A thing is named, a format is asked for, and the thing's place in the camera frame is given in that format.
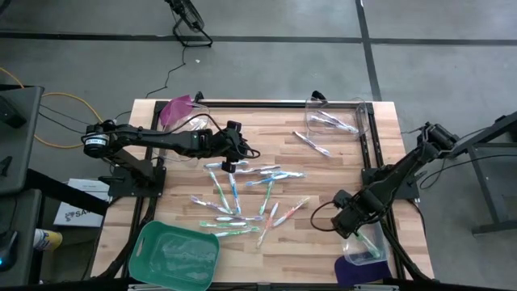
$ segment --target metal stand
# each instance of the metal stand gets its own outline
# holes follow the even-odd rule
[[[517,129],[517,112],[509,116],[502,116],[489,128],[483,130],[464,143],[458,145],[451,152],[455,158],[460,154],[468,153],[473,160],[477,181],[485,197],[490,216],[494,223],[478,226],[472,229],[475,234],[488,234],[502,230],[517,230],[517,220],[509,218],[505,197],[515,196],[515,175],[517,175],[517,159],[483,157],[491,155],[517,155],[517,143],[489,143],[504,133],[515,134]]]
[[[50,197],[80,209],[104,216],[109,204],[86,192],[72,188],[32,169],[27,170],[25,189],[39,189],[43,196]]]
[[[182,40],[182,37],[181,35],[178,34],[178,29],[179,29],[179,25],[183,22],[183,19],[180,18],[178,22],[176,22],[175,26],[172,28],[172,33],[174,34],[174,36],[176,36],[176,39],[178,39],[178,41],[181,43],[181,45],[185,48],[200,48],[200,47],[209,47],[211,48],[212,47],[212,44],[213,44],[213,40],[212,40],[212,37],[208,36],[208,34],[206,32],[204,32],[203,29],[201,29],[201,27],[197,27],[196,29],[199,30],[201,33],[203,33],[203,35],[208,38],[208,40],[210,41],[208,44],[187,44],[185,43],[183,40]]]

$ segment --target pink plastic bag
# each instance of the pink plastic bag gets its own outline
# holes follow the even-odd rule
[[[162,126],[173,125],[192,112],[191,96],[184,95],[169,101],[160,113]]]

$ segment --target table frame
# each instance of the table frame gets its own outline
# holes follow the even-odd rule
[[[218,101],[218,100],[206,100],[204,99],[203,95],[198,93],[198,95],[195,98],[195,103],[207,106],[209,108],[305,108],[305,102],[304,101]],[[153,110],[153,119],[151,123],[151,129],[157,130],[158,129],[158,120],[159,115],[162,109],[168,104],[167,101],[156,101],[154,104],[154,110]],[[358,109],[360,104],[362,103],[327,103],[326,108],[342,108],[342,109]],[[356,114],[362,114],[365,113],[368,118],[368,125],[372,132],[372,143],[373,143],[373,152],[376,159],[376,165],[377,167],[384,166],[384,161],[382,158],[382,150],[380,148],[380,141],[379,141],[379,134],[377,132],[377,126],[376,126],[376,120],[375,120],[375,112],[373,109],[373,103],[372,102],[366,102],[366,112],[362,112],[362,110],[357,110]],[[362,121],[359,121],[358,126],[360,128],[363,128],[364,125],[362,124]],[[366,138],[366,133],[362,134],[359,137],[359,143],[361,145],[361,152],[363,155],[363,163],[364,163],[364,169],[371,169],[372,163],[370,161],[370,153],[368,150],[368,141]],[[145,152],[145,159],[150,160],[152,158],[153,149],[148,147]],[[146,216],[150,217],[151,219],[154,219],[154,212],[156,209],[158,203],[158,198],[150,198],[149,206],[146,211]],[[130,233],[129,233],[129,239],[134,238],[138,235],[139,227],[142,227],[141,224],[141,212],[142,212],[142,206],[144,204],[144,198],[143,197],[137,197],[137,202],[135,203],[135,208],[133,211],[132,216],[132,223],[130,227]],[[387,224],[389,230],[392,232],[392,234],[397,238],[397,227],[395,224],[395,217],[393,215],[392,209],[389,210],[387,216],[386,216]],[[404,270],[404,267],[402,265],[402,261],[398,257],[396,253],[393,253],[393,259],[395,262],[395,268],[396,268],[396,274],[398,279],[405,279],[406,273]],[[128,273],[128,258],[124,261],[124,266],[122,268],[122,277],[123,278],[129,278]],[[226,283],[212,283],[212,287],[223,287],[228,286]]]

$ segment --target toothbrush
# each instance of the toothbrush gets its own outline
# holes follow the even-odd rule
[[[228,217],[216,217],[217,221],[262,221],[264,217],[240,217],[240,216],[228,216]]]
[[[342,129],[342,130],[346,130],[348,131],[349,133],[358,133],[359,130],[355,129],[355,127],[353,126],[350,126],[348,124],[344,124],[343,122],[339,121],[339,122],[334,122],[332,120],[326,120],[324,118],[320,118],[320,117],[317,117],[317,116],[311,116],[310,117],[310,120],[312,121],[317,121],[317,122],[321,122],[323,124],[326,124],[326,125],[329,125],[331,127],[334,127],[334,128],[337,128],[337,129]]]
[[[259,231],[260,231],[260,228],[258,226],[254,226],[248,230],[228,230],[228,231],[217,233],[214,235],[217,236],[218,238],[222,238],[222,237],[227,237],[230,235],[248,234],[250,232],[259,232]]]
[[[247,164],[248,164],[248,161],[232,162],[232,165],[235,165],[235,166],[245,166]],[[223,165],[222,162],[213,162],[213,163],[205,164],[204,167],[207,169],[214,169],[214,168],[221,168],[222,165]]]
[[[269,184],[267,185],[266,198],[264,198],[264,203],[262,204],[262,206],[260,206],[260,210],[258,211],[258,214],[260,214],[260,215],[263,215],[264,210],[266,210],[267,201],[269,200],[269,196],[271,195],[271,190],[273,188],[274,183],[275,183],[275,181],[272,180],[272,181],[269,181]]]
[[[199,200],[196,196],[191,196],[191,201],[196,204],[203,205],[203,206],[209,207],[211,209],[221,211],[222,213],[232,214],[232,213],[228,212],[228,210],[226,210],[224,207],[217,205],[215,203],[212,203],[212,202],[203,202],[203,201]]]
[[[289,209],[281,218],[279,218],[275,223],[273,223],[273,227],[277,227],[281,225],[284,221],[286,221],[288,218],[290,218],[301,206],[303,206],[307,201],[309,201],[310,197],[306,197],[300,201],[298,201],[298,204]]]
[[[219,196],[221,197],[221,201],[223,201],[223,206],[225,206],[226,210],[232,213],[232,209],[228,205],[228,201],[225,198],[225,194],[223,193],[223,189],[221,188],[219,182],[217,182],[216,175],[210,170],[210,177],[212,177],[213,183],[217,187],[217,191],[219,192]]]
[[[311,146],[313,149],[317,150],[318,152],[324,154],[325,156],[329,157],[330,152],[328,150],[323,149],[320,146],[317,146],[315,143],[313,143],[311,140],[309,140],[307,137],[304,137],[302,134],[293,131],[292,133],[296,134],[297,137],[299,137],[302,141],[305,141],[309,146]]]
[[[273,225],[273,217],[275,216],[276,210],[278,209],[278,203],[275,203],[275,206],[273,206],[273,209],[271,210],[271,213],[269,214],[269,218],[267,219],[266,226],[264,227],[264,231],[262,234],[260,234],[260,238],[258,238],[257,241],[257,248],[260,248],[260,245],[262,244],[262,241],[264,240],[264,236],[266,235],[266,232],[272,227]]]
[[[267,178],[267,179],[262,179],[260,181],[248,181],[248,182],[246,182],[246,186],[253,186],[253,185],[260,184],[260,183],[268,183],[268,182],[276,181],[276,180],[279,180],[279,179],[285,179],[287,177],[289,177],[289,175],[282,174],[282,175],[272,176],[272,177]]]
[[[307,176],[305,173],[300,172],[286,172],[286,171],[261,171],[260,175],[282,175],[285,174],[288,178],[304,178]]]
[[[232,186],[233,198],[235,199],[235,209],[237,210],[237,214],[241,214],[241,206],[239,204],[239,195],[237,194],[237,184],[235,183],[235,178],[232,173],[228,173],[229,184]]]
[[[201,227],[216,227],[216,228],[232,228],[232,227],[247,227],[248,222],[223,222],[223,223],[211,223],[206,221],[200,221]]]
[[[380,258],[379,249],[367,238],[361,231],[357,231],[357,239],[364,243],[370,254],[373,255],[374,258]]]
[[[267,170],[273,170],[273,169],[280,169],[280,165],[274,165],[274,166],[265,166],[260,168],[250,168],[250,169],[237,169],[235,170],[235,174],[252,174],[255,172],[260,171],[267,171]]]
[[[357,130],[355,127],[349,125],[349,124],[346,124],[344,122],[342,122],[341,120],[339,120],[338,118],[330,115],[329,113],[327,112],[324,112],[324,111],[321,111],[321,110],[318,110],[317,113],[325,116],[326,118],[332,120],[334,123],[337,123],[337,124],[340,124],[341,126],[343,126],[343,129],[345,130],[348,130],[349,132],[351,133],[358,133],[359,130]]]

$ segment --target white paper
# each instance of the white paper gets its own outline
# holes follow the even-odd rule
[[[99,199],[105,201],[111,200],[111,197],[107,195],[107,191],[110,187],[98,180],[70,179],[68,185]],[[61,202],[59,210],[57,210],[56,218],[54,219],[54,225],[99,227],[102,221],[103,217],[101,215],[90,213],[86,210],[73,207],[68,203]]]

